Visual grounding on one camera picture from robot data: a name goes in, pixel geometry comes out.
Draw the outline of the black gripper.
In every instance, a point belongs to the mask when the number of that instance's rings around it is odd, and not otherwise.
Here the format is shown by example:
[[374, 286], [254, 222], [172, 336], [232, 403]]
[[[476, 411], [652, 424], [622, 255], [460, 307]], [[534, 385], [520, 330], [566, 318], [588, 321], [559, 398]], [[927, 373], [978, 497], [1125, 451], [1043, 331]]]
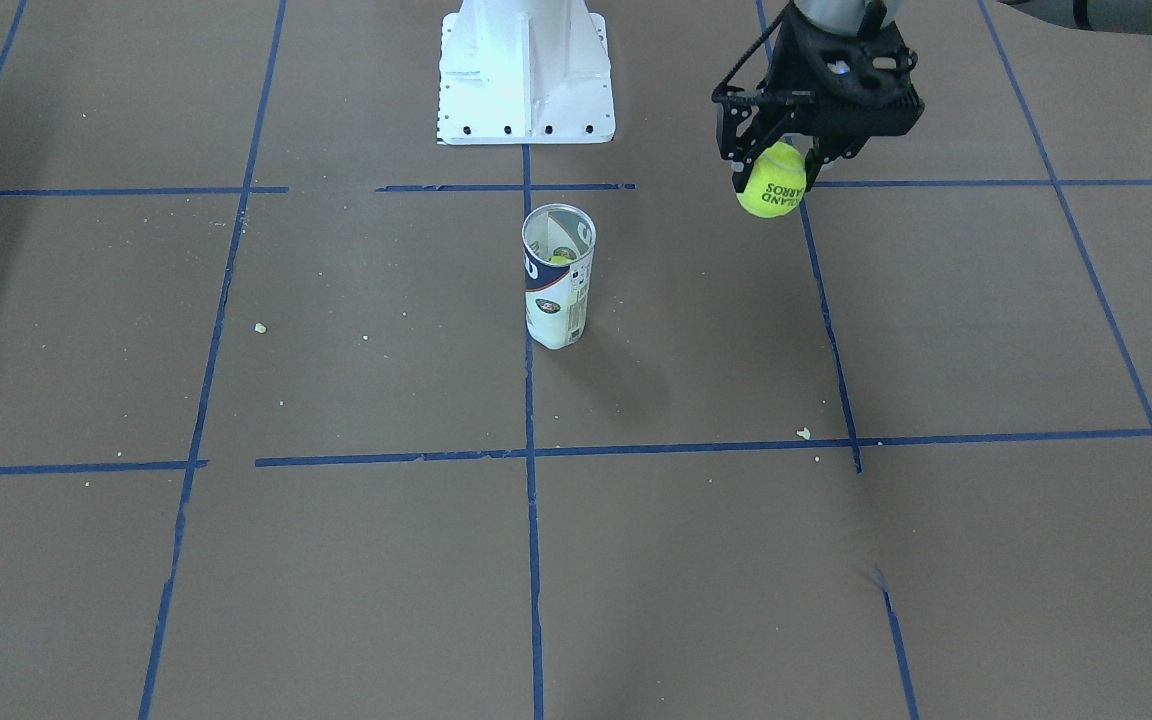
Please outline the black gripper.
[[910, 132], [925, 111], [914, 88], [918, 55], [892, 8], [785, 8], [723, 74], [717, 104], [718, 154], [732, 161], [735, 194], [756, 160], [786, 135], [812, 138], [805, 194], [827, 167], [852, 159], [874, 137]]

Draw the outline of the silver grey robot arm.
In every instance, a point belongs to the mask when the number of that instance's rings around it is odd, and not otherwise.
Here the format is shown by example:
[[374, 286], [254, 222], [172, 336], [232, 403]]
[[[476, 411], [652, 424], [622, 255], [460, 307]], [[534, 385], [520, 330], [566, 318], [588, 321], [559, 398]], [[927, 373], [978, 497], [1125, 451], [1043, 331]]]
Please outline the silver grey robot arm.
[[858, 156], [873, 137], [910, 132], [925, 104], [918, 56], [905, 45], [896, 1], [788, 1], [710, 94], [717, 147], [744, 191], [755, 161], [786, 135], [812, 138], [806, 187], [823, 165]]

